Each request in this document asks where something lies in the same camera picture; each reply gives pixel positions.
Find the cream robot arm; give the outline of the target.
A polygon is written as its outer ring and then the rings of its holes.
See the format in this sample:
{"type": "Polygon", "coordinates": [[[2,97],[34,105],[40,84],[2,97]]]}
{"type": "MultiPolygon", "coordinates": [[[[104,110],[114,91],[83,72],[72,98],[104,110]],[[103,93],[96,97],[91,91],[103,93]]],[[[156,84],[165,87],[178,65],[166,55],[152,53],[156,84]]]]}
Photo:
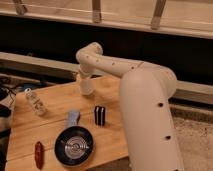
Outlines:
{"type": "Polygon", "coordinates": [[[98,69],[120,79],[119,101],[132,171],[182,171],[168,99],[177,87],[174,72],[157,64],[105,56],[91,43],[76,53],[81,92],[93,92],[98,69]]]}

